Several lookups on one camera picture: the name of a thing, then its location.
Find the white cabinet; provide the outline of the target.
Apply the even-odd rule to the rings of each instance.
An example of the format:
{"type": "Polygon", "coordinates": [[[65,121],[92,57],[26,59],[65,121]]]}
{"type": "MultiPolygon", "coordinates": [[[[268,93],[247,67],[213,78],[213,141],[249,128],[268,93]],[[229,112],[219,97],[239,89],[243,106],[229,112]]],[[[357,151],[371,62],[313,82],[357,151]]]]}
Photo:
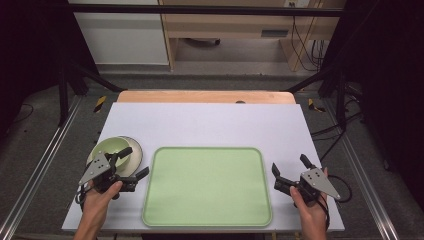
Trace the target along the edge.
{"type": "Polygon", "coordinates": [[[74,15],[96,64],[169,63],[160,14],[74,15]]]}

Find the wooden table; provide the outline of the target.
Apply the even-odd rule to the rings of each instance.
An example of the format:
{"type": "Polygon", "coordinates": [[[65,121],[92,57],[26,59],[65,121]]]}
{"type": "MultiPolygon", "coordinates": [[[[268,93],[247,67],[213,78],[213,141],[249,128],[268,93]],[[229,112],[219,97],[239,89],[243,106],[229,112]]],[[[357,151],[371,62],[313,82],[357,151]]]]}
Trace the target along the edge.
{"type": "Polygon", "coordinates": [[[119,103],[236,103],[295,104],[289,92],[205,91],[205,90],[127,90],[119,94],[119,103]]]}

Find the black diagonal frame strut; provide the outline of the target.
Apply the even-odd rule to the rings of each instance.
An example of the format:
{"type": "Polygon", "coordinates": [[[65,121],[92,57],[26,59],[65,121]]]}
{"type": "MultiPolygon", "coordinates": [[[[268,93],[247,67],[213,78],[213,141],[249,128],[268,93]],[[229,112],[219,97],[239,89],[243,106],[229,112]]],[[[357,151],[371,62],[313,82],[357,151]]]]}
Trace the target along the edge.
{"type": "Polygon", "coordinates": [[[322,70],[320,70],[318,73],[314,74],[313,76],[308,77],[304,81],[285,89],[285,92],[290,92],[292,94],[300,91],[301,89],[311,85],[312,83],[315,83],[320,80],[324,80],[328,78],[332,73],[335,72],[335,67],[327,67],[322,70]]]}
{"type": "Polygon", "coordinates": [[[111,82],[102,78],[100,75],[95,74],[92,71],[89,71],[88,69],[82,67],[81,65],[79,65],[75,62],[71,62],[71,66],[78,73],[80,73],[83,77],[87,77],[87,78],[95,81],[96,83],[102,85],[103,87],[107,88],[108,90],[111,90],[112,92],[122,92],[122,91],[124,91],[124,88],[121,88],[121,87],[118,87],[118,86],[112,84],[111,82]]]}

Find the person's left hand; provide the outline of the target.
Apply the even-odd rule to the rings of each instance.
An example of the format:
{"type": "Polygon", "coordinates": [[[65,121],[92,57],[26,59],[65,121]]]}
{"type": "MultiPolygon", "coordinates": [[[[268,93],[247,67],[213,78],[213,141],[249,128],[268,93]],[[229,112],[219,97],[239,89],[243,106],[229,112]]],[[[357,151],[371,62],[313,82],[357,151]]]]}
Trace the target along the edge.
{"type": "Polygon", "coordinates": [[[102,225],[106,219],[110,201],[119,193],[123,183],[117,181],[104,193],[90,190],[84,202],[83,217],[85,222],[102,225]]]}

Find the green tray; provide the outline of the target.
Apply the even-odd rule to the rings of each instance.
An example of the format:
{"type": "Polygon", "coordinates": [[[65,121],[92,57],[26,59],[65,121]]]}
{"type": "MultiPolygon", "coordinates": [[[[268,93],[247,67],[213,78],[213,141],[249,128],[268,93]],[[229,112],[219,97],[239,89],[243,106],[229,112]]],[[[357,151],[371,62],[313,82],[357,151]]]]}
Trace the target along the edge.
{"type": "Polygon", "coordinates": [[[149,227],[263,227],[272,220],[255,148],[163,147],[152,161],[142,218],[149,227]]]}

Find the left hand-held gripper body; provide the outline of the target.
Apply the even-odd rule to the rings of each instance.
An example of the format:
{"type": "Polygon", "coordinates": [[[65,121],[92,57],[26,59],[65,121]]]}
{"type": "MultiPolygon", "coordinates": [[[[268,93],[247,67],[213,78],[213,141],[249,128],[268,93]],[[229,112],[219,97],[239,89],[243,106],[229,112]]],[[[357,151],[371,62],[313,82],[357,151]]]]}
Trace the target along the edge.
{"type": "Polygon", "coordinates": [[[138,184],[136,177],[121,177],[116,173],[117,153],[109,154],[100,151],[86,166],[85,172],[79,180],[80,190],[78,199],[84,200],[90,190],[98,193],[106,192],[117,181],[123,183],[120,192],[134,192],[138,184]]]}

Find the aluminium floor rail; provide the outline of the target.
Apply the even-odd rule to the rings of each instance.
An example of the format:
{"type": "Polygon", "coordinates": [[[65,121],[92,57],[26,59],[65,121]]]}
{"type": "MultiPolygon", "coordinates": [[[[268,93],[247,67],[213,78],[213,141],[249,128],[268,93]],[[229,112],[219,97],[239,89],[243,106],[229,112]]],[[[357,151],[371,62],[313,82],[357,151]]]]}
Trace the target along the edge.
{"type": "Polygon", "coordinates": [[[338,140],[333,142],[334,146],[322,159],[322,164],[329,168],[330,174],[342,178],[352,191],[348,194],[348,188],[337,180],[336,185],[342,188],[342,199],[351,197],[345,203],[337,203],[345,226],[340,236],[361,240],[399,240],[377,188],[371,182],[351,140],[355,127],[362,127],[362,115],[358,108],[354,107],[347,112],[347,118],[345,130],[341,127],[335,128],[338,140]]]}
{"type": "Polygon", "coordinates": [[[68,116],[57,127],[53,137],[44,150],[43,155],[40,157],[19,198],[15,202],[12,210],[9,212],[6,220],[0,226],[0,240],[12,239],[47,170],[49,169],[51,162],[53,161],[58,149],[60,148],[63,139],[65,138],[70,126],[72,125],[76,113],[79,110],[82,99],[82,96],[75,96],[73,98],[72,104],[66,110],[68,116]]]}

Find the black frame post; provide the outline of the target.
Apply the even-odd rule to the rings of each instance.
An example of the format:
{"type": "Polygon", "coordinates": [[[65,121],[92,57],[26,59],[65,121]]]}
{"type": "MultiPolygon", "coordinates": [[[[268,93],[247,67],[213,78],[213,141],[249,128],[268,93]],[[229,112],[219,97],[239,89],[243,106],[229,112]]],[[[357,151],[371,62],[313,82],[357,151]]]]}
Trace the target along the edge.
{"type": "Polygon", "coordinates": [[[344,110],[345,76],[340,73],[337,86],[336,120],[342,130],[346,129],[344,110]]]}
{"type": "Polygon", "coordinates": [[[60,103],[60,119],[59,126],[62,126],[68,118],[68,91],[66,80],[66,67],[62,66],[59,71],[59,103],[60,103]]]}

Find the yellow black tape marker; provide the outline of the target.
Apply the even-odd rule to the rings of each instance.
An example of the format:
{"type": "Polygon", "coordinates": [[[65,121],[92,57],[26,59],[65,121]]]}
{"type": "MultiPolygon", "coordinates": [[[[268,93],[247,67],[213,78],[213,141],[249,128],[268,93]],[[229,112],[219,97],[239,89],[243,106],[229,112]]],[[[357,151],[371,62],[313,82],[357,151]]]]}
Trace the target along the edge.
{"type": "Polygon", "coordinates": [[[96,102],[95,108],[93,109],[93,112],[94,113],[100,112],[100,110],[101,110],[101,108],[102,108],[102,106],[103,106],[106,98],[107,98],[106,96],[99,97],[99,99],[96,102]]]}
{"type": "Polygon", "coordinates": [[[311,99],[311,98],[308,98],[308,109],[309,110],[313,110],[313,111],[317,111],[317,112],[320,112],[320,113],[326,112],[326,109],[325,108],[323,108],[323,107],[317,107],[314,104],[314,100],[311,99]]]}

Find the wooden desk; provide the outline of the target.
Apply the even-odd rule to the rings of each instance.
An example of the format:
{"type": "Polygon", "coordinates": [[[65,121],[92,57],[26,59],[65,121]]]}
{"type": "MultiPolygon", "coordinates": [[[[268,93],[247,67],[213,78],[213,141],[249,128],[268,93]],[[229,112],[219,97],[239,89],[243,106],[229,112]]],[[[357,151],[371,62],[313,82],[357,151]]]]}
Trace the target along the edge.
{"type": "MultiPolygon", "coordinates": [[[[347,0],[158,0],[161,5],[342,9],[347,0]]],[[[292,71],[300,69],[313,40],[331,40],[337,17],[164,14],[170,39],[277,39],[292,71]]]]}

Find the green bowl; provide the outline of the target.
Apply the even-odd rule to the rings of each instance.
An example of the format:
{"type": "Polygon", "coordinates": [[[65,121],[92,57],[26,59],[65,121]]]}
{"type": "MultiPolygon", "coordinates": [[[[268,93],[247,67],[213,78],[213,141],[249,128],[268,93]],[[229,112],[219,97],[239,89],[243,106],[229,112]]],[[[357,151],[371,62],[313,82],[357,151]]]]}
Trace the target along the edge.
{"type": "MultiPolygon", "coordinates": [[[[124,150],[125,148],[129,147],[129,142],[123,138],[123,137],[111,137],[102,140],[101,142],[98,142],[96,146],[92,149],[88,162],[90,162],[96,154],[98,154],[100,151],[113,154],[118,153],[121,150],[124,150]]],[[[116,168],[119,171],[123,171],[127,164],[129,163],[130,156],[127,155],[123,158],[118,158],[116,161],[116,168]]]]}

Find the white table board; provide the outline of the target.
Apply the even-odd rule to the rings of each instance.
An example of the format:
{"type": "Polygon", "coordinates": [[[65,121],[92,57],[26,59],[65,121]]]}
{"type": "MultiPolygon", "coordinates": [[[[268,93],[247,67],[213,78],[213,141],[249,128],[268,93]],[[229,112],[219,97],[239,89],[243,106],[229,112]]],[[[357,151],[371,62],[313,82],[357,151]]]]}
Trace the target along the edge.
{"type": "Polygon", "coordinates": [[[134,192],[109,204],[105,232],[124,233],[255,233],[301,228],[290,196],[274,189],[272,164],[282,177],[296,181],[306,168],[300,155],[320,163],[302,109],[297,104],[115,103],[100,137],[127,136],[142,148],[148,167],[134,192]],[[262,154],[272,209],[263,227],[149,227],[142,218],[155,152],[163,147],[255,148],[262,154]]]}

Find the black curtain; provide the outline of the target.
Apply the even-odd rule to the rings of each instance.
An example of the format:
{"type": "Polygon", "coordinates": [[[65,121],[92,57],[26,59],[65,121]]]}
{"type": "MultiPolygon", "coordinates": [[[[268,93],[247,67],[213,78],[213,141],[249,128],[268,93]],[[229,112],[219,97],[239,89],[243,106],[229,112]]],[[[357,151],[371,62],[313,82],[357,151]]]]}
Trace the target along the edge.
{"type": "Polygon", "coordinates": [[[75,15],[53,9],[69,0],[0,0],[0,136],[26,97],[58,84],[60,61],[50,36],[83,68],[97,67],[75,15]]]}
{"type": "Polygon", "coordinates": [[[346,0],[344,10],[325,63],[361,85],[371,131],[424,209],[424,0],[346,0]]]}

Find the person's right hand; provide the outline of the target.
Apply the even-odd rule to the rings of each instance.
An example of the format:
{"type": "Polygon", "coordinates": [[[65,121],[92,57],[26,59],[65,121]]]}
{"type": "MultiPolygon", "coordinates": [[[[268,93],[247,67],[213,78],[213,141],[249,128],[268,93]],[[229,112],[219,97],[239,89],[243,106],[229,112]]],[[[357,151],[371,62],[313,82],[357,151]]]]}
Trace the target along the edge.
{"type": "Polygon", "coordinates": [[[326,203],[327,195],[322,193],[319,199],[320,203],[314,203],[312,205],[307,205],[304,202],[301,194],[295,187],[290,188],[290,195],[299,211],[302,231],[326,232],[327,217],[322,206],[326,203]]]}

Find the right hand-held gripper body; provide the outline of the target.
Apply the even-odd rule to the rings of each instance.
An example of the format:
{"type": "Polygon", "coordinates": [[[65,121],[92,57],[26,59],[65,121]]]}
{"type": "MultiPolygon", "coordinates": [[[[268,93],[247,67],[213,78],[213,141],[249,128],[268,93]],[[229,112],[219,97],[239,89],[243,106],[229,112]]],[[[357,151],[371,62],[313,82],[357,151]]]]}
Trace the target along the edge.
{"type": "Polygon", "coordinates": [[[275,177],[275,190],[290,195],[291,187],[295,187],[299,191],[305,203],[316,201],[322,193],[337,200],[341,198],[328,177],[319,168],[310,169],[301,173],[299,181],[291,181],[281,175],[280,177],[275,177]]]}

